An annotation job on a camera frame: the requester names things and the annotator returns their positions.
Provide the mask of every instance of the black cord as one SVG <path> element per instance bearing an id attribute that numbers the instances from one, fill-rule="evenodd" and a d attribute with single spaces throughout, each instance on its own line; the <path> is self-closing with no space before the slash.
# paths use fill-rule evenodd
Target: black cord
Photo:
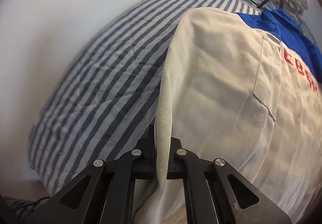
<path id="1" fill-rule="evenodd" d="M 24 208 L 24 207 L 30 207 L 30 206 L 33 206 L 33 205 L 36 205 L 36 204 L 38 204 L 39 202 L 41 202 L 42 200 L 44 200 L 44 199 L 50 199 L 51 197 L 43 197 L 43 198 L 41 198 L 41 199 L 39 199 L 39 200 L 37 200 L 37 201 L 35 201 L 35 202 L 32 202 L 32 203 L 29 203 L 29 204 L 26 204 L 26 205 L 22 205 L 22 206 L 20 206 L 20 207 L 17 207 L 17 208 L 15 208 L 14 209 L 14 211 L 18 211 L 18 210 L 20 210 L 20 209 L 22 209 L 22 208 Z"/>
<path id="2" fill-rule="evenodd" d="M 295 17 L 297 17 L 300 20 L 300 24 L 298 25 L 298 28 L 300 28 L 301 25 L 302 25 L 302 19 L 297 14 L 295 14 Z"/>

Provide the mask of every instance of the blue fabric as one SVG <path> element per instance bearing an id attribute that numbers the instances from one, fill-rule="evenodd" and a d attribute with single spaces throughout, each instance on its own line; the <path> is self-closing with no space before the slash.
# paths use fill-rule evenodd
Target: blue fabric
<path id="1" fill-rule="evenodd" d="M 322 55 L 318 47 L 314 45 L 298 28 L 298 25 L 282 9 L 264 9 L 261 15 L 249 15 L 238 13 L 242 20 L 251 28 L 265 30 L 286 46 L 300 55 L 309 67 L 316 80 L 322 83 Z"/>

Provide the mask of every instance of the mattress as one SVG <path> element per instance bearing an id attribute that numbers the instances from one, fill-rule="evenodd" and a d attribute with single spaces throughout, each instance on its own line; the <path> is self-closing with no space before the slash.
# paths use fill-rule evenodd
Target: mattress
<path id="1" fill-rule="evenodd" d="M 74 62 L 30 135 L 30 165 L 50 194 L 88 163 L 117 159 L 144 136 L 155 117 L 176 26 L 185 12 L 199 7 L 260 13 L 240 0 L 145 0 Z"/>

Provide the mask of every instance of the blue and white stripes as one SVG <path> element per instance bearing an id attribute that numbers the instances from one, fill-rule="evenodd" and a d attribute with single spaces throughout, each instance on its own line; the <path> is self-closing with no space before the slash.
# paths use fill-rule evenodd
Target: blue and white stripes
<path id="1" fill-rule="evenodd" d="M 145 0 L 78 57 L 30 137 L 31 166 L 51 194 L 88 162 L 114 160 L 134 147 L 155 116 L 176 26 L 198 7 L 259 14 L 238 0 Z"/>

